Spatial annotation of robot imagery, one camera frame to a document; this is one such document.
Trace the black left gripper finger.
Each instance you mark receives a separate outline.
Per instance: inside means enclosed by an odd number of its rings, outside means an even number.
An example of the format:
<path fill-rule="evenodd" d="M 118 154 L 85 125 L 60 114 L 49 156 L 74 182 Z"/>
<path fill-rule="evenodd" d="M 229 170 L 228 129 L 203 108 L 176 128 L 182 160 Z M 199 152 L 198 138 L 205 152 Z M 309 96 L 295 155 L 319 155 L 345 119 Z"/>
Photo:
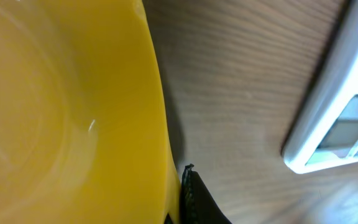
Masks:
<path fill-rule="evenodd" d="M 193 167 L 193 164 L 185 166 L 181 178 L 181 222 L 186 224 L 231 224 Z"/>

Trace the yellow plastic bowl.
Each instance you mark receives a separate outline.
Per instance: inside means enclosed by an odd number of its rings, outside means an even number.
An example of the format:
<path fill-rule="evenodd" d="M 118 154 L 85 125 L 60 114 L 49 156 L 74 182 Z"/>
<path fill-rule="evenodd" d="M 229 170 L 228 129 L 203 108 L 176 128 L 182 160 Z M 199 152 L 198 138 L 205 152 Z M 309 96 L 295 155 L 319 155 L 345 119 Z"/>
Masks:
<path fill-rule="evenodd" d="M 0 1 L 0 223 L 179 223 L 143 2 Z"/>

